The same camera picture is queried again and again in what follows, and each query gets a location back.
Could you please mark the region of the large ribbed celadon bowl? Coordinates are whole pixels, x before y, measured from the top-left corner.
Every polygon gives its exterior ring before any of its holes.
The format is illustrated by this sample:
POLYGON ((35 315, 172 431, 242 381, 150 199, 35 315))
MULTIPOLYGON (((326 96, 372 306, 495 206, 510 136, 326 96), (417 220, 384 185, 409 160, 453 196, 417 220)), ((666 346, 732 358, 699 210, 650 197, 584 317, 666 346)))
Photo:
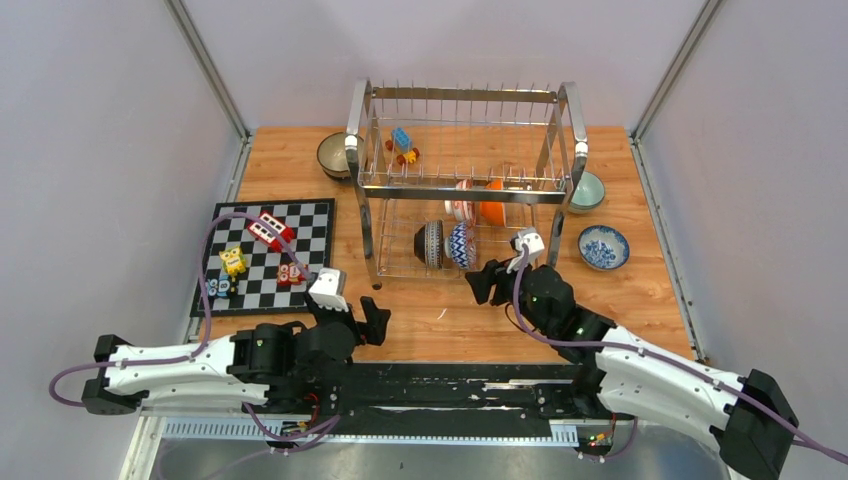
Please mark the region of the large ribbed celadon bowl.
POLYGON ((591 172, 584 171, 575 187, 571 202, 596 203, 604 200, 605 193, 605 187, 600 178, 591 172))

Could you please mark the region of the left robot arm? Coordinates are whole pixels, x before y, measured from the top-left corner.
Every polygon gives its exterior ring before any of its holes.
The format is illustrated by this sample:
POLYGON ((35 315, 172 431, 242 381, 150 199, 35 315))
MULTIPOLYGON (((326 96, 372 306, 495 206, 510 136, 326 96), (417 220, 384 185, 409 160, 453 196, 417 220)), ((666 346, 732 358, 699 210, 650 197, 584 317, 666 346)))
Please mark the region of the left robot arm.
POLYGON ((97 375, 86 381, 81 403, 95 415, 123 415, 142 406, 220 405, 293 413, 319 399, 325 374, 353 361, 354 350, 385 342, 391 312, 360 299, 363 320, 351 305, 329 308, 305 297, 316 323, 262 323, 207 343, 142 348, 116 335, 98 339, 97 375))

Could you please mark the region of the orange bowl white inside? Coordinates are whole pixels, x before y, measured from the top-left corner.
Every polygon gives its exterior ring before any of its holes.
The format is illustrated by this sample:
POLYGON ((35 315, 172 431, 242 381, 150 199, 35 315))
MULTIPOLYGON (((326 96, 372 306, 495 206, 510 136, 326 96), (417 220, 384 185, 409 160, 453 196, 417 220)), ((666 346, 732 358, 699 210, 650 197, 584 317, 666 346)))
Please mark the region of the orange bowl white inside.
MULTIPOLYGON (((503 181, 494 179, 486 184, 487 191, 500 191, 503 189, 503 181)), ((506 225, 506 208, 503 202, 499 201, 482 201, 479 204, 481 217, 489 224, 495 227, 504 227, 506 225)))

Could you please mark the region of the dark patterned bowl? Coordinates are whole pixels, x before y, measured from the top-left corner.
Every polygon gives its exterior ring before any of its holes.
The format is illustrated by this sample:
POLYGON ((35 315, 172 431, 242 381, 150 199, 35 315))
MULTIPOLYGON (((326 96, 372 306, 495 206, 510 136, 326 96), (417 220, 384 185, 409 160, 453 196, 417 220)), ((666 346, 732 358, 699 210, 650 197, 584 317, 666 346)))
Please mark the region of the dark patterned bowl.
POLYGON ((418 229, 413 237, 414 255, 427 268, 442 269, 444 266, 443 242, 443 221, 428 221, 418 229))

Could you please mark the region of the steel two-tier dish rack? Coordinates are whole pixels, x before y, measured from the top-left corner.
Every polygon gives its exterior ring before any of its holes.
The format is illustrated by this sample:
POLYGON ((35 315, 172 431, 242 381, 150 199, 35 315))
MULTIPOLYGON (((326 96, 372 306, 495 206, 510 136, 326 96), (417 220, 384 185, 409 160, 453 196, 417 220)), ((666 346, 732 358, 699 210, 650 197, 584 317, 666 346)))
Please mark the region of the steel two-tier dish rack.
POLYGON ((374 288, 387 277, 452 280, 459 269, 445 254, 442 269, 414 255, 413 237, 442 220, 444 242, 458 221, 445 200, 476 205, 476 266, 513 255, 511 238, 535 227, 543 263, 558 261, 575 187, 589 157, 576 83, 522 88, 506 85, 431 87, 356 82, 345 132, 346 156, 358 203, 365 265, 374 288), (419 149, 415 164, 398 165, 384 142, 403 128, 419 149), (487 191, 494 179, 500 191, 487 191), (505 204, 506 225, 489 225, 482 201, 505 204))

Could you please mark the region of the brown speckled bowl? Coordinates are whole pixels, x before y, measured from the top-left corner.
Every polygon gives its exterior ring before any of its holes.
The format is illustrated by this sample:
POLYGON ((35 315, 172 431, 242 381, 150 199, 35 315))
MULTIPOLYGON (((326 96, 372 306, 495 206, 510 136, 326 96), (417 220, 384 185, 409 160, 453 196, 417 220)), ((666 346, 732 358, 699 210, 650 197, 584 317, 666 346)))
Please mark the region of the brown speckled bowl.
POLYGON ((336 132, 325 137, 316 149, 316 158, 321 169, 348 169, 346 156, 346 132, 336 132))

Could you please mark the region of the orange geometric pattern bowl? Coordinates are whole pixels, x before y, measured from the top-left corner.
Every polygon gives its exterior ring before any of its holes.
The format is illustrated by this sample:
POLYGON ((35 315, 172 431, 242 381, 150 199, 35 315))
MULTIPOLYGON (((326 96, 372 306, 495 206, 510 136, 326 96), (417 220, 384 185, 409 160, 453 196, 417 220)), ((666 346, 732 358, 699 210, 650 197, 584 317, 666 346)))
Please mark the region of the orange geometric pattern bowl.
POLYGON ((461 270, 476 266, 476 241, 473 227, 462 221, 452 228, 444 243, 445 254, 461 270))

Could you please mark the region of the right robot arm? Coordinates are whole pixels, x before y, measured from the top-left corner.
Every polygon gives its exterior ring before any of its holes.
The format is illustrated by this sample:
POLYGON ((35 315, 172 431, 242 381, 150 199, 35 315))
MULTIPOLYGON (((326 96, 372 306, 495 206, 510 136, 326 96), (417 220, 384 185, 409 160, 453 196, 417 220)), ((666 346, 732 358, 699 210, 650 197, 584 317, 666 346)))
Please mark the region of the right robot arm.
POLYGON ((780 476, 799 422, 771 375, 688 360, 579 305, 552 267, 490 260, 466 273, 477 303, 516 308, 519 327, 579 366, 571 403, 584 417, 623 414, 684 434, 747 479, 780 476))

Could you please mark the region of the orange floral white bowl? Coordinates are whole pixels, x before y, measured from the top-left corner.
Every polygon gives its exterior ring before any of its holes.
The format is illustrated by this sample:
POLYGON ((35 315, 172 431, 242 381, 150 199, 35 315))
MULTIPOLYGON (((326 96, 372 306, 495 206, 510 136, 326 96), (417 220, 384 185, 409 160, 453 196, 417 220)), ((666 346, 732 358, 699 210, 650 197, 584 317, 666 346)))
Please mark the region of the orange floral white bowl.
POLYGON ((476 205, 469 200, 445 200, 445 213, 454 217, 458 222, 466 222, 470 226, 476 225, 476 205))

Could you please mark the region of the small celadon green bowl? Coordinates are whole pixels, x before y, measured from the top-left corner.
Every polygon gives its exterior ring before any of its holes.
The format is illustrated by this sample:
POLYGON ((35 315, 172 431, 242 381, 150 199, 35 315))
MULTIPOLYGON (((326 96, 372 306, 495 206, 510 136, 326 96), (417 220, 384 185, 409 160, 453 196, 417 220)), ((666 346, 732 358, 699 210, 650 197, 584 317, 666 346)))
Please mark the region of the small celadon green bowl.
POLYGON ((588 214, 603 205, 603 200, 591 204, 582 204, 579 202, 571 202, 568 211, 576 215, 588 214))

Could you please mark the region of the blue floral bowl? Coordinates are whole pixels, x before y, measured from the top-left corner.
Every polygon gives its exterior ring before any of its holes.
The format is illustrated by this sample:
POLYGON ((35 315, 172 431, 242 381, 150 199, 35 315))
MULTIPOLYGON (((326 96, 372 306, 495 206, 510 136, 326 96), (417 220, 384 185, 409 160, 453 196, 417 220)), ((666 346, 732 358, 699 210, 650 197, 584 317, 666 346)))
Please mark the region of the blue floral bowl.
POLYGON ((623 234, 607 225, 592 225, 580 232, 577 247, 581 259, 598 271, 614 271, 630 258, 630 245, 623 234))

